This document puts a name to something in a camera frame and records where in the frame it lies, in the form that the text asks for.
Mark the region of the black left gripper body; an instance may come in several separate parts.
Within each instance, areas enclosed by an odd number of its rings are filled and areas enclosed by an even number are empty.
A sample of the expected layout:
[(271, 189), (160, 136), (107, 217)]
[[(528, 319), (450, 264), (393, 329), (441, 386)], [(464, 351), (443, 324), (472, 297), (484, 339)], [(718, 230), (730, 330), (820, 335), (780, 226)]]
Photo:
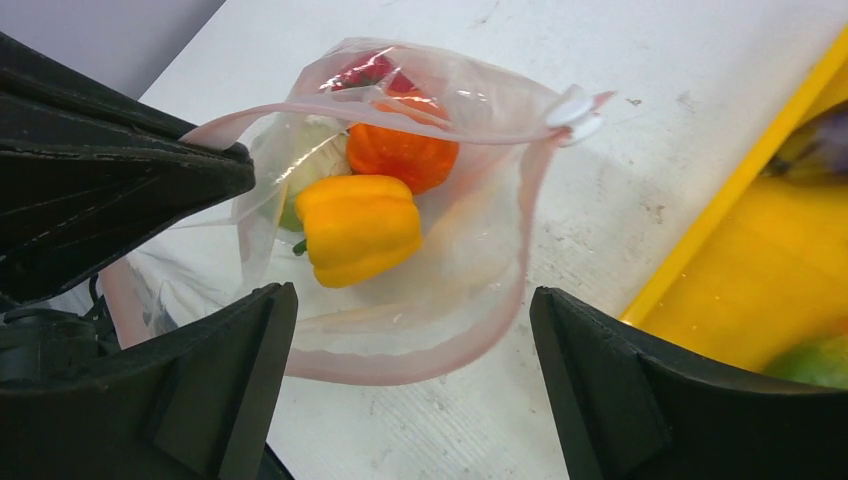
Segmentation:
[(1, 380), (42, 381), (120, 351), (97, 275), (88, 281), (92, 307), (83, 315), (27, 307), (1, 318)]

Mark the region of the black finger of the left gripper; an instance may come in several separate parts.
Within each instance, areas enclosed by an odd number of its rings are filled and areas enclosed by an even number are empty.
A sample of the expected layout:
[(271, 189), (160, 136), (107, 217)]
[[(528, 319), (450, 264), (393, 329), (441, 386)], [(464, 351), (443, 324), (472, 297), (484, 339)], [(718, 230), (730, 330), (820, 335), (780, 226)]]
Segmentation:
[(195, 126), (1, 35), (1, 90), (42, 105), (177, 141)]
[(255, 184), (248, 158), (149, 149), (1, 155), (1, 302), (63, 293)]

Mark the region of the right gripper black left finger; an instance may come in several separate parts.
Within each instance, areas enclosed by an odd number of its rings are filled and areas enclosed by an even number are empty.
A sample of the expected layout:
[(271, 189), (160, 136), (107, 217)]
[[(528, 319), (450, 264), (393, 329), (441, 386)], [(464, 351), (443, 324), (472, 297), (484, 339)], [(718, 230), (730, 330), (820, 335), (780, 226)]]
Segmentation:
[(298, 311), (269, 284), (42, 381), (1, 380), (5, 479), (286, 479), (267, 436)]

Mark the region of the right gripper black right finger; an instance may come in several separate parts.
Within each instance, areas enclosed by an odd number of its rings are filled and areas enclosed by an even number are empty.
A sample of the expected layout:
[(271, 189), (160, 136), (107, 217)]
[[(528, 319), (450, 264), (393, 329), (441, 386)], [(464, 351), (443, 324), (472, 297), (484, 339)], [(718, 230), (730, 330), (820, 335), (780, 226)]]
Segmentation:
[(701, 356), (557, 288), (529, 318), (573, 479), (843, 479), (847, 394)]

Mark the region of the green orange mango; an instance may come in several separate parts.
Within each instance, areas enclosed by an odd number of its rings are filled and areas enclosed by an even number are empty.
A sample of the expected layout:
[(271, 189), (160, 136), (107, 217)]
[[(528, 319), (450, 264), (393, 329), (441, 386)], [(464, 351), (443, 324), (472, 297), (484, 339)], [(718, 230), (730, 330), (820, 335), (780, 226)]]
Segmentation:
[(828, 388), (847, 388), (847, 334), (802, 342), (773, 358), (764, 375)]

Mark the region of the yellow plastic tray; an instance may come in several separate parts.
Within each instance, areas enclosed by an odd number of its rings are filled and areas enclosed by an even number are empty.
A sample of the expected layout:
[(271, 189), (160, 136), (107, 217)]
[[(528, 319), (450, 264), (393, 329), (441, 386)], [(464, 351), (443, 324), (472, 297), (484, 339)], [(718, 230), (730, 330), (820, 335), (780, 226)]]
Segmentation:
[(800, 125), (847, 97), (840, 34), (621, 315), (633, 327), (758, 371), (847, 330), (847, 189), (762, 169)]

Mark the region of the yellow bell pepper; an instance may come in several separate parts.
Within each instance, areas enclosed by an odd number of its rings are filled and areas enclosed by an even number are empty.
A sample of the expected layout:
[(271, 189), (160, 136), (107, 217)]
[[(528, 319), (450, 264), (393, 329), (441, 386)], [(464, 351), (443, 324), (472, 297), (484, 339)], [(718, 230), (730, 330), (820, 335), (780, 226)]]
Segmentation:
[(411, 190), (381, 175), (332, 176), (304, 189), (295, 212), (317, 282), (345, 288), (409, 259), (422, 244), (421, 218)]

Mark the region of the pale green cabbage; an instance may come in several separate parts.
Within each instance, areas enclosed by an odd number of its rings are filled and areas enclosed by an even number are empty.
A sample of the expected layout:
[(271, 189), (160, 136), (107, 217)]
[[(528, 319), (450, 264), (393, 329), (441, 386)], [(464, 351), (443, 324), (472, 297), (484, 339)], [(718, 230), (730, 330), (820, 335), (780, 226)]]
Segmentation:
[(291, 159), (283, 175), (287, 190), (282, 202), (280, 228), (303, 231), (295, 203), (306, 187), (323, 178), (352, 174), (346, 155), (347, 140), (344, 122), (316, 115), (305, 118), (294, 138)]

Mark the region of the clear zip top bag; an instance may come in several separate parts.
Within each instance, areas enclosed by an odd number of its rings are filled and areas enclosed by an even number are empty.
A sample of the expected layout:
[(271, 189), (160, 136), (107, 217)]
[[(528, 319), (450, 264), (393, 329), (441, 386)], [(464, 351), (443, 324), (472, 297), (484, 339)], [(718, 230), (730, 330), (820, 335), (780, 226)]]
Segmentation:
[[(331, 91), (329, 79), (381, 52), (416, 89)], [(347, 38), (303, 68), (286, 99), (211, 120), (193, 146), (250, 145), (255, 187), (165, 230), (104, 269), (101, 287), (129, 347), (222, 309), (270, 282), (299, 301), (286, 374), (351, 385), (403, 385), (454, 371), (490, 350), (524, 296), (531, 227), (546, 170), (560, 147), (601, 125), (608, 93), (554, 91), (523, 75), (435, 47)], [(345, 288), (314, 277), (279, 227), (283, 175), (309, 115), (454, 141), (448, 179), (417, 195), (421, 247)]]

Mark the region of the dark purple round eggplant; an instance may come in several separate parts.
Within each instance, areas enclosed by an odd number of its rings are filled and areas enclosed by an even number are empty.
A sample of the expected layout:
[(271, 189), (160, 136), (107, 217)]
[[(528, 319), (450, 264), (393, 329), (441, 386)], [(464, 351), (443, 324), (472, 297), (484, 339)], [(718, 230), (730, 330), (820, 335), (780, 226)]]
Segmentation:
[(760, 173), (803, 186), (847, 184), (847, 102), (794, 130)]

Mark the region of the orange pumpkin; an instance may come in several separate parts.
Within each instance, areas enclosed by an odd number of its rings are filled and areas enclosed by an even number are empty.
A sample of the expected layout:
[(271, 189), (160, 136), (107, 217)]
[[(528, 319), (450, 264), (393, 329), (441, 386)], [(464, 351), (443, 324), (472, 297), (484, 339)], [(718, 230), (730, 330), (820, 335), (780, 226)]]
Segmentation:
[(404, 182), (413, 194), (442, 185), (457, 161), (460, 144), (358, 123), (348, 130), (346, 155), (356, 174), (385, 175)]

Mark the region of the red tomato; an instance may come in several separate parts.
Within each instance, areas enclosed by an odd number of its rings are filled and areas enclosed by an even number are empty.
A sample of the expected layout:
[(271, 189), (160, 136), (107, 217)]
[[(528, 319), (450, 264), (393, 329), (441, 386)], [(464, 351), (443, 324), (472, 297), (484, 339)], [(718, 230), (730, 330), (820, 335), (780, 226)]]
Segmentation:
[(409, 93), (416, 89), (400, 68), (381, 52), (361, 55), (327, 82), (331, 91), (366, 86), (380, 86), (395, 93)]

